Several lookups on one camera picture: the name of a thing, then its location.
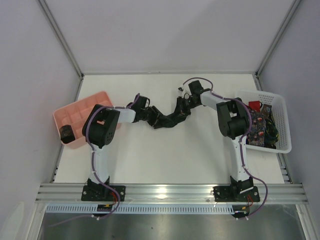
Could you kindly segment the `dark green tie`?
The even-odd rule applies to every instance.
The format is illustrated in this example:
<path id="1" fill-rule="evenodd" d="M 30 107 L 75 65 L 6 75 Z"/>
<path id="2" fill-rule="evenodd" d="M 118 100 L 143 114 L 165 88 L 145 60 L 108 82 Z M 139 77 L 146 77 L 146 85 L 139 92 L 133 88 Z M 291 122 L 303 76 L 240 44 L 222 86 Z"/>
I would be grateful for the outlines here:
<path id="1" fill-rule="evenodd" d="M 179 123 L 184 122 L 187 117 L 176 117 L 175 113 L 166 115 L 166 127 L 163 128 L 173 128 Z"/>

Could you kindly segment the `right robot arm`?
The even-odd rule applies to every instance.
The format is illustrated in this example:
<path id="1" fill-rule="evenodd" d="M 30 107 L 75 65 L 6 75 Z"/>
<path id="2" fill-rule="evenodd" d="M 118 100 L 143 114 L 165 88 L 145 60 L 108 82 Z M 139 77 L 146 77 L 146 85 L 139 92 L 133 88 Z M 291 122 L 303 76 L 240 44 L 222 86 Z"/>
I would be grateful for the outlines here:
<path id="1" fill-rule="evenodd" d="M 252 118 L 246 105 L 240 98 L 227 98 L 213 92 L 213 88 L 203 88 L 200 80 L 193 77 L 186 80 L 189 92 L 182 85 L 178 88 L 181 96 L 177 98 L 173 113 L 173 122 L 178 124 L 186 120 L 191 109 L 198 106 L 210 107 L 217 113 L 218 127 L 224 137 L 230 138 L 230 158 L 232 172 L 230 193 L 227 197 L 239 199 L 254 188 L 253 177 L 246 166 L 246 139 L 252 127 Z"/>

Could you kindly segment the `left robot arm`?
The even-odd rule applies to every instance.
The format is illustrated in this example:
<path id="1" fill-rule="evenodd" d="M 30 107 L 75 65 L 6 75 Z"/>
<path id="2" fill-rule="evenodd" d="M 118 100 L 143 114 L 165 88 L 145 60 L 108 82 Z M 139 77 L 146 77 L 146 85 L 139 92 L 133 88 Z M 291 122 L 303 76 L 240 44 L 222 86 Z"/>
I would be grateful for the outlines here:
<path id="1" fill-rule="evenodd" d="M 82 190 L 82 201 L 106 201 L 110 197 L 118 199 L 115 189 L 110 186 L 110 144 L 114 139 L 118 124 L 146 121 L 151 126 L 163 114 L 150 99 L 137 94 L 127 106 L 104 106 L 96 104 L 87 118 L 82 134 L 91 148 L 91 173 Z"/>

